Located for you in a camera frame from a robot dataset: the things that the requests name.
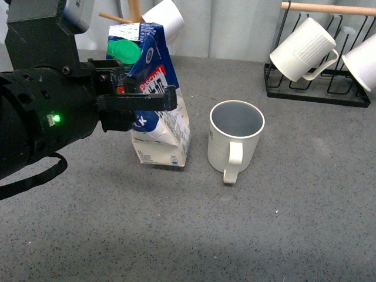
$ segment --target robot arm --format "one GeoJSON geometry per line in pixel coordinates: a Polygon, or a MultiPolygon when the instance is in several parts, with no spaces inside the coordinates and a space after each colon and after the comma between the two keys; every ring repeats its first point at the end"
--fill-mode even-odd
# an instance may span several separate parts
{"type": "MultiPolygon", "coordinates": [[[[13,0],[9,7],[5,44],[14,71],[0,73],[0,179],[46,156],[59,157],[57,150],[89,136],[98,121],[105,132],[127,131],[134,111],[177,106],[174,86],[161,95],[136,93],[137,82],[127,78],[121,61],[80,62],[74,34],[87,29],[79,15],[88,18],[88,12],[72,3],[92,10],[89,0],[13,0]],[[119,87],[126,94],[118,94],[119,87]]],[[[28,190],[63,171],[6,188],[28,190]]],[[[0,199],[17,194],[2,192],[0,199]]]]}

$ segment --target speckled countertop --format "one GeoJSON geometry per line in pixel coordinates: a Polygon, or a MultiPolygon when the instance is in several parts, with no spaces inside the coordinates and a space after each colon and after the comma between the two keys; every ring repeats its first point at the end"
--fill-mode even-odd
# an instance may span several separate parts
{"type": "Polygon", "coordinates": [[[60,151],[64,174],[0,202],[0,281],[375,281],[376,103],[268,98],[261,63],[173,63],[193,133],[187,165],[140,164],[129,132],[98,126],[60,151]],[[210,109],[227,99],[266,118],[232,186],[206,156],[210,109]]]}

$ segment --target wooden rod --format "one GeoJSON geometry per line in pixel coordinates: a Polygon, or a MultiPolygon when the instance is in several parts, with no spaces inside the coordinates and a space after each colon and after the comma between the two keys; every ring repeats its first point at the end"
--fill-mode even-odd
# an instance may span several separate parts
{"type": "MultiPolygon", "coordinates": [[[[281,9],[287,10],[288,2],[282,2],[281,9]]],[[[319,12],[319,13],[327,13],[327,14],[376,16],[376,8],[352,7],[352,6],[291,3],[290,10],[303,11],[303,12],[319,12]]]]}
{"type": "Polygon", "coordinates": [[[141,14],[141,7],[139,0],[128,0],[128,7],[130,13],[130,20],[132,22],[144,22],[141,14]]]}
{"type": "Polygon", "coordinates": [[[106,18],[106,19],[112,19],[114,21],[121,22],[123,24],[131,24],[132,23],[132,21],[129,21],[127,19],[122,19],[122,18],[119,18],[118,16],[109,15],[109,14],[106,14],[106,13],[103,13],[103,12],[99,12],[99,16],[106,18]]]}

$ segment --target mug rim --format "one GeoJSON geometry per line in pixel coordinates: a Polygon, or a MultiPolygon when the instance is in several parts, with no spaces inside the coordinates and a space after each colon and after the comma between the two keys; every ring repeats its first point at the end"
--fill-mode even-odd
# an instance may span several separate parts
{"type": "Polygon", "coordinates": [[[251,138],[251,137],[253,137],[253,136],[258,135],[258,134],[264,129],[264,126],[265,126],[265,117],[264,117],[263,113],[258,109],[258,107],[252,105],[251,103],[248,103],[248,102],[245,102],[245,101],[240,101],[240,100],[226,100],[226,101],[222,101],[222,102],[216,104],[216,105],[212,108],[212,110],[210,111],[210,124],[212,124],[212,125],[214,126],[214,128],[215,128],[218,132],[220,132],[221,134],[223,134],[223,135],[225,135],[225,136],[227,136],[227,137],[230,137],[230,138],[233,138],[233,139],[247,139],[247,138],[251,138]],[[246,104],[247,106],[250,106],[251,108],[255,109],[256,111],[258,111],[258,113],[260,114],[260,116],[261,116],[262,119],[263,119],[263,124],[261,125],[260,129],[259,129],[257,132],[255,132],[255,133],[253,133],[253,134],[251,134],[251,135],[247,135],[247,136],[233,136],[233,135],[230,135],[230,134],[228,134],[228,133],[223,132],[222,130],[220,130],[220,129],[216,126],[216,124],[213,122],[212,114],[213,114],[214,110],[215,110],[218,106],[220,106],[220,105],[222,105],[222,104],[225,104],[225,103],[243,103],[243,104],[246,104]]]}

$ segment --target white cup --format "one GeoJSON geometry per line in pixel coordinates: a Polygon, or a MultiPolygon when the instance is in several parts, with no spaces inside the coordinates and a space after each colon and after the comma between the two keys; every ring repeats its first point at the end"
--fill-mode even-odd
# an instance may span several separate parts
{"type": "Polygon", "coordinates": [[[183,17],[172,0],[163,0],[147,11],[142,18],[145,22],[163,25],[166,42],[170,41],[184,27],[183,17]]]}
{"type": "Polygon", "coordinates": [[[343,55],[342,60],[365,90],[376,87],[376,34],[343,55]]]}
{"type": "Polygon", "coordinates": [[[270,54],[270,59],[289,80],[296,82],[301,77],[313,80],[337,61],[338,53],[334,49],[335,46],[333,37],[313,18],[307,18],[270,54]],[[307,74],[330,51],[335,54],[335,58],[326,61],[313,73],[307,74]]]}
{"type": "Polygon", "coordinates": [[[264,115],[247,102],[228,100],[211,110],[207,157],[225,183],[248,167],[264,125],[264,115]]]}

